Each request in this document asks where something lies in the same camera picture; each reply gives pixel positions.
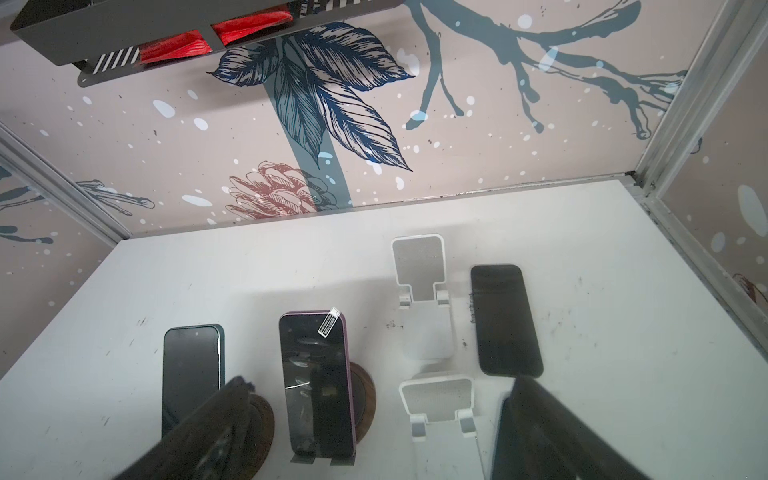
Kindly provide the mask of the black phone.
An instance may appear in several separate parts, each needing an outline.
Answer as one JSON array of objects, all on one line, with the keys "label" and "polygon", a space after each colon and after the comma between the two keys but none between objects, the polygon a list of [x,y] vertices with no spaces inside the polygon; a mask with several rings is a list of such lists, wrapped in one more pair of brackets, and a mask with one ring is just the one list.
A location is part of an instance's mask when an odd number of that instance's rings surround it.
[{"label": "black phone", "polygon": [[544,365],[524,277],[512,264],[471,269],[478,361],[489,376],[538,378]]}]

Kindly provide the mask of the green-edged phone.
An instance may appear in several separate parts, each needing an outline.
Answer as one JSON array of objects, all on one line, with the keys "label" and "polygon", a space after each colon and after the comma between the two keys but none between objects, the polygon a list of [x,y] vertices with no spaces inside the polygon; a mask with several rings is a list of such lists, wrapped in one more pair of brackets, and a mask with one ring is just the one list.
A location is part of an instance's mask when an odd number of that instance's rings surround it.
[{"label": "green-edged phone", "polygon": [[219,324],[178,326],[163,338],[161,436],[224,385],[225,332]]}]

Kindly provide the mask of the purple phone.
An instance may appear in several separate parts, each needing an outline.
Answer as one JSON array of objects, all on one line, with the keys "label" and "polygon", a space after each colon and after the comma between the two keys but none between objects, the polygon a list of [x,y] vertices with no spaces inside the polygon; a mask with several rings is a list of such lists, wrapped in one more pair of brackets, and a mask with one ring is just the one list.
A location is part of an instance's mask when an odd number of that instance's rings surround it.
[{"label": "purple phone", "polygon": [[289,440],[295,460],[352,463],[357,435],[345,319],[335,307],[278,321]]}]

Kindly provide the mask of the white folding phone stand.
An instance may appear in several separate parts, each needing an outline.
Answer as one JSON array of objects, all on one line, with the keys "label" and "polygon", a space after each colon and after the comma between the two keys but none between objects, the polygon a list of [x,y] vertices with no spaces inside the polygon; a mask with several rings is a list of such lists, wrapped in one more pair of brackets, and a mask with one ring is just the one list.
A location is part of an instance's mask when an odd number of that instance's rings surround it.
[{"label": "white folding phone stand", "polygon": [[401,383],[399,393],[409,417],[416,477],[483,479],[473,379],[422,375]]}]

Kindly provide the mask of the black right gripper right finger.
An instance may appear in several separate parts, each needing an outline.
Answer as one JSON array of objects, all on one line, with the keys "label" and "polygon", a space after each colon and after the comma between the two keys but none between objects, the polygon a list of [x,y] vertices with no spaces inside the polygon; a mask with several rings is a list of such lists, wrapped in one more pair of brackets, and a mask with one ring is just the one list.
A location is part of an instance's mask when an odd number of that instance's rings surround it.
[{"label": "black right gripper right finger", "polygon": [[506,398],[508,479],[645,479],[584,422],[530,377]]}]

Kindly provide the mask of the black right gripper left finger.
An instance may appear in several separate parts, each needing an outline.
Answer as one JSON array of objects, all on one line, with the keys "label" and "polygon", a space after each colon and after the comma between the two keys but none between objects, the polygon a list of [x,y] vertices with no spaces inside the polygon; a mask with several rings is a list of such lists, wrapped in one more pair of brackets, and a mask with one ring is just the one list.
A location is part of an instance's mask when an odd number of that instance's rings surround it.
[{"label": "black right gripper left finger", "polygon": [[237,377],[170,431],[119,479],[251,479],[255,476],[250,394]]}]

